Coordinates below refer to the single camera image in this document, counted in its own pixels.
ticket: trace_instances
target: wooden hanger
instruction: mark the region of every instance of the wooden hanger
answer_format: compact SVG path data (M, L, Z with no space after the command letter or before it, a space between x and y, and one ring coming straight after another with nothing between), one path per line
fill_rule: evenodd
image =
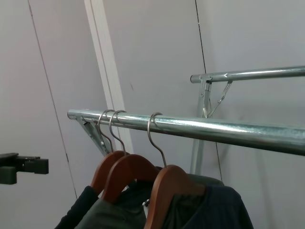
M105 188L106 181L108 174L111 170L111 167L114 165L114 163L119 160L121 157L125 155L124 151L113 151L113 145L111 139L101 131L100 128L100 122L101 122L101 117L105 114L107 116L108 111L114 111L114 110L106 110L103 112L103 114L100 116L98 123L95 123L95 127L99 133L100 136L106 137L111 146L111 152L106 155L106 157L103 159L103 161L99 164L99 166L96 168L96 171L93 176L93 180L91 182L91 187L95 191L97 195L99 195Z
M109 121L110 128L113 116L119 112L125 111L121 110L113 113ZM112 130L111 133L121 142L123 149L125 150L122 140L115 136ZM159 170L143 156L136 154L123 156L112 166L109 172L102 199L109 203L114 203L123 189L133 180L153 182L158 173Z
M161 115L161 113L152 114L147 124L147 133L151 144L160 151L165 168L159 172L153 184L144 229L162 228L167 211L175 194L203 195L205 191L205 187L193 183L183 169L174 165L166 165L163 151L156 146L150 135L150 123L152 118L156 115Z
M101 192L104 190L111 167L124 155L124 151L111 152L97 167L91 182L91 187L97 195L101 194Z

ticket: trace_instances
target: horizontal bar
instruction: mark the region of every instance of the horizontal bar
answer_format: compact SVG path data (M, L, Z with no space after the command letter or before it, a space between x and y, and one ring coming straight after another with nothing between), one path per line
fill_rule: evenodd
M259 80L271 78L286 78L305 76L305 66L285 67L285 68L267 68L258 70L207 73L192 75L192 83L200 83L201 80L207 79L207 82L224 82L237 80Z
M68 111L70 119L82 117L87 122L98 121L101 114L91 110ZM108 125L112 114L104 115L101 124ZM149 115L119 113L113 125L147 131L149 118ZM301 128L163 115L156 116L155 123L152 122L152 132L305 156L305 129Z

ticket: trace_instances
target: black clamp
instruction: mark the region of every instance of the black clamp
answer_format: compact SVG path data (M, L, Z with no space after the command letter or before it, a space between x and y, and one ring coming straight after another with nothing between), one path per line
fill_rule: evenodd
M40 156L19 156L18 153L0 154L0 184L16 184L17 172L48 174L49 160Z

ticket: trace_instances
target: clothing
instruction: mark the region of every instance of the clothing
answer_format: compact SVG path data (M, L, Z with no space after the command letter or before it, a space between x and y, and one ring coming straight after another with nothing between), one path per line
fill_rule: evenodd
M231 187L206 186L201 206L183 229L253 229L241 196Z
M142 206L120 207L99 199L75 229L142 229L145 223ZM253 229L253 226L233 188L207 185L204 196L175 195L162 228Z
M74 229L98 198L93 188L87 186L55 229Z
M120 207L98 199L75 229L143 229L143 207Z
M189 175L189 178L201 185L224 185L221 181L210 177ZM150 198L152 187L152 182L138 181L131 183L114 205L102 199L97 200L75 229L142 229L146 223L142 203ZM193 209L187 220L196 210L197 208Z

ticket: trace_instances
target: clothing rack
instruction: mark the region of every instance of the clothing rack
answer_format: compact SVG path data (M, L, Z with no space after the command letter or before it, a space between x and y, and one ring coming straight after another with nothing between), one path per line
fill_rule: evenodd
M102 113L91 110L69 110L68 117L77 120L106 155L109 148L103 149L102 140L96 137L98 135L94 128ZM112 115L113 112L104 114L100 124L109 125ZM147 131L149 118L150 115L119 113L113 118L112 123L113 126ZM302 128L158 115L151 123L151 131L305 156L305 129Z
M224 100L227 91L229 90L233 81L239 80L258 80L258 79L271 79L271 78L286 78L286 77L300 77L305 76L305 66L297 67L285 67L285 68L268 68L258 70L247 70L247 71L235 71L235 72L222 72L222 73L206 73L197 74L191 76L191 83L200 83L198 106L197 106L197 117L199 118L210 118L213 112L216 110L218 105ZM218 101L216 107L212 110L209 109L210 93L212 83L215 82L228 82L221 99ZM203 160L203 140L194 140L193 151L192 151L192 162L191 162L191 173L201 174L202 160Z

